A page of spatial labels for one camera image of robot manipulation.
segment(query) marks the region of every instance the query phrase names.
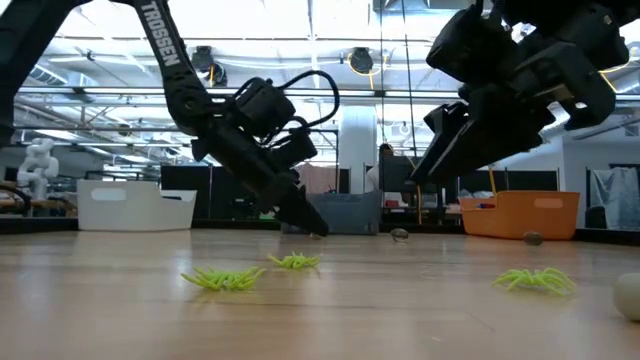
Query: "wooden table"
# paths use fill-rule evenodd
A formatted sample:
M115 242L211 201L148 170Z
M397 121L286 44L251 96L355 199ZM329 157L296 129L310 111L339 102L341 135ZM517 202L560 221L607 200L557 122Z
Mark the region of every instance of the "wooden table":
M246 293L211 293L192 266L273 269L267 254L322 255ZM506 293L510 268L553 266L575 297ZM610 285L640 249L412 235L212 231L0 237L0 359L639 359L640 325Z

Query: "white storage bin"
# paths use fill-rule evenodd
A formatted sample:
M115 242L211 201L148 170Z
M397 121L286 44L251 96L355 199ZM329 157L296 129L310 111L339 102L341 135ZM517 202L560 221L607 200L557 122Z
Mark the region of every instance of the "white storage bin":
M160 191L153 182L78 181L80 230L190 229L195 203L196 191Z

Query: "orange storage bin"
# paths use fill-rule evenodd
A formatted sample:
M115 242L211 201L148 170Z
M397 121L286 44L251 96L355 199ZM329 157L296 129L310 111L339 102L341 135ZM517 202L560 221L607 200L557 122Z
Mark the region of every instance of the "orange storage bin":
M576 231L580 194L562 191L501 191L495 198L460 198L469 235L522 239L537 232L545 240L570 240ZM494 208L479 208L480 204Z

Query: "white pillar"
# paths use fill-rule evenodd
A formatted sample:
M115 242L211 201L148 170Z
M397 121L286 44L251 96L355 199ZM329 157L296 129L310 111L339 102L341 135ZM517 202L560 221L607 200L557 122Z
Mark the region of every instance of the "white pillar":
M365 166L376 163L377 117L373 106L345 106L340 122L338 162L351 170L351 193L364 191Z

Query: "green spider toy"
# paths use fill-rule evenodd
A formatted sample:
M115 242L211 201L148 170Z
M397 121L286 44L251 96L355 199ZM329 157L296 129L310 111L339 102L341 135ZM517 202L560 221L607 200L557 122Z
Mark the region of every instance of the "green spider toy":
M318 265L318 263L320 262L320 257L319 256L314 256L314 257L306 257L304 255L302 255L302 253L300 253L299 255L296 255L295 252L291 252L291 255L289 256L285 256L282 260L278 260L275 257L269 255L269 259L271 259L271 261L273 261L274 263L278 264L278 266L281 266L283 268L287 268L287 269L302 269L304 267L313 267Z
M265 272L265 269L258 269L257 266L237 272L216 271L212 268L209 268L209 271L204 271L195 267L193 270L197 273L195 277L187 274L180 275L190 283L215 291L250 289L258 277Z
M493 282L493 285L510 283L507 290L513 290L516 286L542 287L560 296L567 293L574 293L576 284L569 279L562 271L553 268L546 268L544 271L534 270L533 274L529 270L509 270Z

